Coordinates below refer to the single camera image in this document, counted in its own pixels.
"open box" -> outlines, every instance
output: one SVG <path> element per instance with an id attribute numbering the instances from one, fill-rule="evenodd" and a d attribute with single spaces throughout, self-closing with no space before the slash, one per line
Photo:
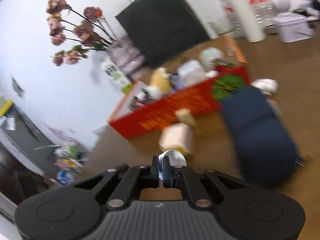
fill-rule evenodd
<path id="1" fill-rule="evenodd" d="M 150 76 L 143 77 L 135 82 L 132 90 L 123 97 L 115 108 L 109 118 L 109 124 L 123 137 L 131 138 L 148 131 L 162 130 L 164 127 L 176 123 L 178 119 L 175 116 L 175 111 L 180 108 L 189 109 L 193 116 L 219 110 L 220 103 L 212 96 L 212 87 L 217 78 L 225 74 L 234 74 L 241 76 L 245 85 L 250 83 L 246 71 L 247 61 L 230 36 L 223 35 L 215 40 L 201 43 L 166 62 L 163 67 L 167 68 L 169 73 L 175 73 L 183 61 L 186 59 L 199 60 L 200 52 L 210 47 L 220 49 L 225 55 L 225 59 L 236 60 L 239 62 L 239 66 L 225 69 L 218 77 L 206 79 L 194 86 L 178 90 L 132 112 L 130 110 L 132 97 L 141 91 L 145 84 L 148 84 L 150 78 Z"/>

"ribbed gray panel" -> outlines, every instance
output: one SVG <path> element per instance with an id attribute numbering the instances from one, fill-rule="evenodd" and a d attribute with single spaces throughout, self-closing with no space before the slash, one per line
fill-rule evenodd
<path id="1" fill-rule="evenodd" d="M 209 212 L 187 201 L 133 201 L 126 210 L 109 212 L 85 240 L 236 240 Z"/>

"screw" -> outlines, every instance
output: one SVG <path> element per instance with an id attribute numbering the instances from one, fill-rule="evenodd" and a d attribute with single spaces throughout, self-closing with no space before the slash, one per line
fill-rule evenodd
<path id="1" fill-rule="evenodd" d="M 110 207 L 117 208 L 117 207 L 122 207 L 124 205 L 124 202 L 121 199 L 115 198 L 115 199 L 109 200 L 108 205 Z"/>
<path id="2" fill-rule="evenodd" d="M 211 205 L 211 201 L 210 201 L 210 200 L 207 200 L 207 199 L 204 199 L 204 198 L 198 199 L 198 200 L 196 201 L 196 206 L 197 206 L 197 207 L 203 207 L 203 208 L 205 208 L 205 207 L 210 207 L 210 205 Z"/>

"beige toy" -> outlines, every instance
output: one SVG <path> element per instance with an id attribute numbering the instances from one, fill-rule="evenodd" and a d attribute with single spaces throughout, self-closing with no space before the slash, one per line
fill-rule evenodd
<path id="1" fill-rule="evenodd" d="M 170 125 L 162 131 L 159 147 L 162 152 L 177 150 L 183 155 L 191 155 L 193 146 L 193 132 L 184 123 Z"/>
<path id="2" fill-rule="evenodd" d="M 193 116 L 192 116 L 192 114 L 191 114 L 189 109 L 181 108 L 181 109 L 177 110 L 175 112 L 175 114 L 176 114 L 176 117 L 178 118 L 178 120 L 180 122 L 183 122 L 186 125 L 189 125 L 191 127 L 196 126 L 196 121 L 193 118 Z"/>
<path id="3" fill-rule="evenodd" d="M 169 76 L 170 74 L 167 73 L 167 69 L 164 67 L 157 68 L 152 73 L 150 84 L 146 87 L 150 98 L 160 99 L 170 92 L 172 88 L 168 79 Z"/>

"white tumbler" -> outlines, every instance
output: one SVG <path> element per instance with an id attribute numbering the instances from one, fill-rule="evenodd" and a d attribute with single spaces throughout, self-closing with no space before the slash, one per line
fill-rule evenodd
<path id="1" fill-rule="evenodd" d="M 228 0 L 234 9 L 238 20 L 249 42 L 258 42 L 266 38 L 262 28 L 257 24 L 254 11 L 247 0 Z"/>

